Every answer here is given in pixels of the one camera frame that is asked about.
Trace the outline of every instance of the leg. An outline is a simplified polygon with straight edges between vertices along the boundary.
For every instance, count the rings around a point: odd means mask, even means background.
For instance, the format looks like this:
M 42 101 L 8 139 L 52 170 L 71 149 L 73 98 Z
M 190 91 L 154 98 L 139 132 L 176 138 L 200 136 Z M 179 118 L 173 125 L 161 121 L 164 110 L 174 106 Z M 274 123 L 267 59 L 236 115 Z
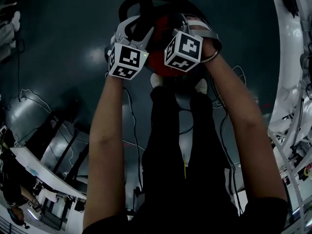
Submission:
M 142 157 L 147 228 L 156 231 L 172 215 L 182 213 L 184 163 L 179 147 L 179 107 L 173 91 L 156 87 L 152 93 L 152 132 Z
M 191 212 L 198 213 L 193 217 L 200 225 L 207 218 L 207 215 L 202 214 L 203 209 L 231 216 L 237 215 L 237 209 L 226 191 L 224 169 L 230 166 L 215 130 L 212 102 L 207 95 L 196 93 L 190 106 L 194 129 L 187 180 Z

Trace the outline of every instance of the desk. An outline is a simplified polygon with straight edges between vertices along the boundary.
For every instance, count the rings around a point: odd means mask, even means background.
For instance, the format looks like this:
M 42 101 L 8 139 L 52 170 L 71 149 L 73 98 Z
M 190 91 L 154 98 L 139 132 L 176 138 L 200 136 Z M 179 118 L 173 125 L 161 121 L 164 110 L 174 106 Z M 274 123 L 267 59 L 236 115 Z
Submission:
M 33 176 L 38 177 L 44 183 L 49 185 L 54 190 L 86 199 L 86 196 L 69 184 L 65 183 L 47 167 L 45 167 L 26 147 L 11 148 L 11 151 L 16 156 L 16 160 Z

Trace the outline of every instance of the dark floor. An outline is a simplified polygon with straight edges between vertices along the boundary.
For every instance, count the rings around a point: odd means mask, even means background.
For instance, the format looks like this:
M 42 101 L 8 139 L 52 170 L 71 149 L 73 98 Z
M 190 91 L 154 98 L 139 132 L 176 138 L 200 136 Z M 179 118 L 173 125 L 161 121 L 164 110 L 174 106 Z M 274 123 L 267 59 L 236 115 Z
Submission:
M 22 0 L 20 37 L 25 41 L 25 52 L 20 55 L 20 87 L 32 89 L 52 109 L 65 108 L 77 99 L 80 104 L 76 121 L 87 128 L 101 94 L 107 71 L 103 56 L 118 21 L 118 9 L 124 0 Z M 189 0 L 207 17 L 212 28 L 219 33 L 223 43 L 222 55 L 230 66 L 240 65 L 247 78 L 247 86 L 259 98 L 264 115 L 273 110 L 279 74 L 279 31 L 273 0 Z M 139 145 L 146 147 L 150 134 L 152 103 L 149 93 L 151 71 L 143 69 L 132 81 L 126 81 L 132 95 L 133 110 L 137 118 Z M 0 93 L 4 104 L 18 93 L 17 57 L 0 69 Z M 184 108 L 188 101 L 179 99 Z M 40 126 L 47 113 L 34 102 L 10 101 L 11 111 L 6 111 L 7 125 L 19 139 L 35 127 Z M 223 109 L 214 110 L 216 127 L 224 117 Z M 180 113 L 181 130 L 191 127 L 192 116 Z M 68 140 L 70 135 L 61 128 Z M 225 144 L 233 162 L 238 162 L 238 153 L 233 131 L 228 120 L 225 129 Z M 80 134 L 79 139 L 88 140 Z M 123 100 L 123 138 L 134 142 L 133 119 L 128 98 Z M 180 138 L 180 145 L 186 159 L 192 145 L 192 132 Z M 61 136 L 51 144 L 59 157 L 66 146 Z M 84 144 L 75 142 L 72 163 L 82 151 Z M 125 145 L 127 166 L 127 201 L 131 207 L 132 189 L 137 185 L 137 151 Z M 66 156 L 60 170 L 69 171 Z M 51 167 L 56 158 L 47 151 L 45 162 Z M 87 174 L 87 162 L 81 167 L 81 174 Z

